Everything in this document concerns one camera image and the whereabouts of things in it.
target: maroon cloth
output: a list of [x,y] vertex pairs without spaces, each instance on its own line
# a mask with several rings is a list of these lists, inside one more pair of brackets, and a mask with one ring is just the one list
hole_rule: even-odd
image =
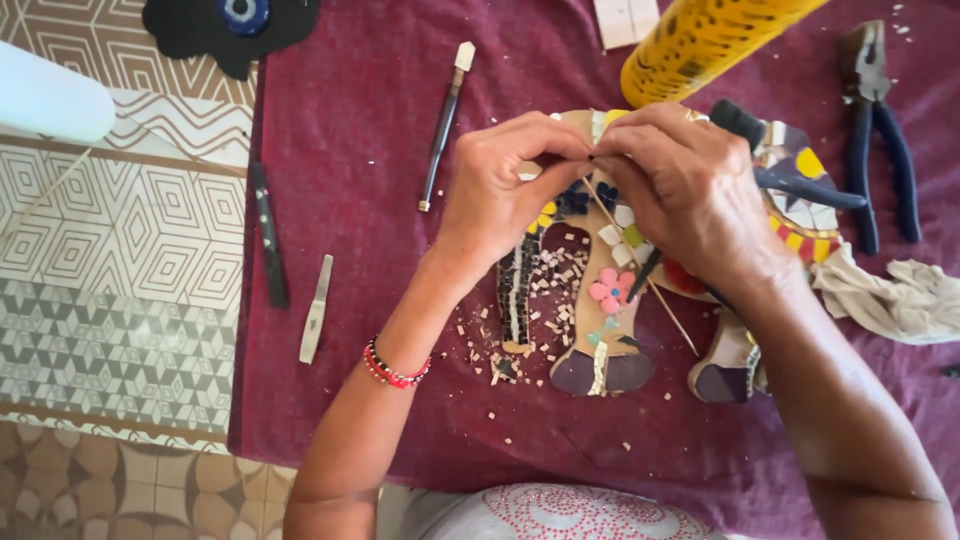
[[[686,103],[709,110],[730,97],[760,117],[805,129],[843,185],[850,119],[835,74],[834,39],[861,21],[886,19],[889,76],[900,80],[889,103],[913,150],[924,243],[900,241],[889,165],[875,140],[871,173],[882,249],[859,262],[880,274],[891,258],[916,258],[960,276],[954,134],[960,60],[951,46],[960,12],[947,1],[918,0],[894,17],[891,4],[827,4]],[[895,22],[910,32],[897,35]],[[619,73],[629,48],[600,54],[589,0],[325,1],[316,32],[271,55],[260,80],[266,92],[262,159],[291,306],[268,304],[257,233],[246,258],[252,272],[244,282],[237,345],[233,452],[296,466],[366,341],[403,293],[443,211],[442,197],[427,214],[417,212],[417,200],[451,63],[467,39],[477,55],[451,140],[489,127],[493,117],[528,110],[626,107]],[[450,171],[448,149],[440,189],[449,187]],[[248,220],[249,230],[254,223]],[[855,238],[850,217],[842,216],[841,224]],[[553,241],[563,235],[558,229]],[[334,256],[334,265],[323,340],[313,365],[304,365],[297,361],[300,336],[324,254]],[[703,313],[713,306],[666,298],[706,351],[716,319]],[[475,375],[466,343],[482,339],[471,314],[494,306],[488,276],[437,345],[449,357],[434,363],[419,390],[392,481],[460,491],[533,480],[603,485],[672,503],[726,531],[763,538],[822,534],[772,400],[706,405],[694,398],[686,374],[697,358],[656,298],[642,299],[636,337],[660,368],[639,391],[607,399],[574,398],[549,384],[490,386],[486,363],[484,376]],[[538,298],[533,306],[552,303]],[[495,307],[491,313],[483,324],[497,331]],[[455,330],[458,317],[465,336]],[[910,416],[956,508],[960,381],[940,376],[938,368],[960,361],[958,347],[910,347],[851,322],[841,328]],[[523,361],[532,380],[547,380],[548,368],[540,353]],[[487,418],[491,411],[495,420]],[[513,444],[505,444],[508,437]],[[623,442],[632,446],[629,452]]]

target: pliers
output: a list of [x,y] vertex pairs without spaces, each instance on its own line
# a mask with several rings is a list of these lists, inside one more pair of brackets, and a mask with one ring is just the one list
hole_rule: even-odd
[[873,126],[880,132],[887,155],[893,164],[898,229],[907,242],[916,244],[923,236],[917,213],[917,182],[913,174],[913,160],[910,158],[910,150],[900,131],[900,125],[884,101],[890,90],[890,80],[885,73],[883,21],[873,20],[861,24],[841,36],[837,40],[837,46],[844,94],[852,99],[855,117],[847,154],[847,184],[850,191],[867,200],[864,208],[853,213],[860,236],[860,250],[873,256],[880,246],[867,181],[867,156]]

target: beige cloth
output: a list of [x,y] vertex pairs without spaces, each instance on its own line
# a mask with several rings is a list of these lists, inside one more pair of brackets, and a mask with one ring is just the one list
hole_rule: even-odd
[[850,316],[869,331],[911,345],[960,339],[960,280],[939,266],[892,260],[887,272],[894,279],[888,281],[858,268],[844,243],[810,270],[813,288],[824,291],[836,319]]

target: yellow bottle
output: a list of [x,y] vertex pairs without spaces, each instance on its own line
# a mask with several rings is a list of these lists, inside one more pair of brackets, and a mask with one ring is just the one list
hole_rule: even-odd
[[623,64],[634,107],[680,101],[827,0],[675,0]]

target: red bracelet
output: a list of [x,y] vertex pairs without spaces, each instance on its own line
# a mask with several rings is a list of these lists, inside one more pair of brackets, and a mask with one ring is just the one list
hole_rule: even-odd
[[367,368],[373,374],[373,376],[383,382],[384,384],[390,384],[396,388],[407,388],[409,386],[416,386],[423,380],[423,377],[426,376],[427,372],[430,371],[430,357],[427,357],[426,363],[423,364],[423,367],[420,370],[411,375],[410,377],[404,377],[392,369],[387,367],[387,364],[380,359],[376,354],[376,348],[373,345],[373,342],[376,340],[377,336],[374,336],[370,343],[364,349],[363,356],[364,360],[367,362]]

